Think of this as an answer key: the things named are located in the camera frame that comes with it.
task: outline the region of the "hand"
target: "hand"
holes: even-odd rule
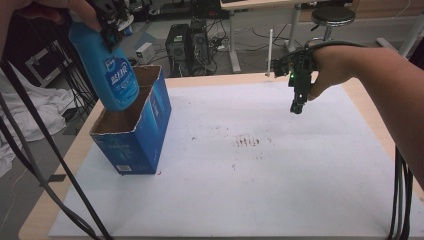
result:
[[[355,49],[349,46],[330,46],[314,50],[312,57],[319,74],[308,95],[309,101],[317,98],[325,89],[354,77],[348,57],[349,52]]]
[[[68,8],[76,12],[90,28],[100,31],[100,24],[96,12],[85,0],[19,0],[15,2],[15,9],[23,17],[46,18],[60,23],[62,17],[55,8]]]

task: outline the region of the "white table leg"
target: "white table leg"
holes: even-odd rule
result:
[[[234,38],[234,11],[230,11],[230,60],[233,67],[233,73],[241,72],[240,63],[238,61],[236,48],[235,48],[235,38]]]
[[[296,50],[296,48],[293,46],[293,43],[294,43],[295,31],[296,31],[297,24],[298,24],[299,18],[300,18],[301,8],[302,8],[302,5],[300,3],[294,5],[294,8],[293,8],[292,26],[291,26],[291,29],[290,29],[289,43],[287,44],[287,49],[289,50],[289,52]]]

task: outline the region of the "bottle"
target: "bottle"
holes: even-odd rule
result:
[[[118,46],[111,53],[99,32],[89,28],[76,13],[69,40],[75,46],[93,88],[108,111],[123,111],[137,98],[139,87],[127,57]]]

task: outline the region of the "black stool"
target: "black stool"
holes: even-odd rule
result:
[[[345,7],[322,7],[312,12],[312,21],[318,26],[326,26],[324,41],[330,39],[333,27],[351,24],[355,20],[355,12]]]

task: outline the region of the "open box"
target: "open box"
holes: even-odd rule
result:
[[[90,135],[118,173],[154,174],[171,114],[160,66],[133,68],[137,99],[122,112],[103,109]]]

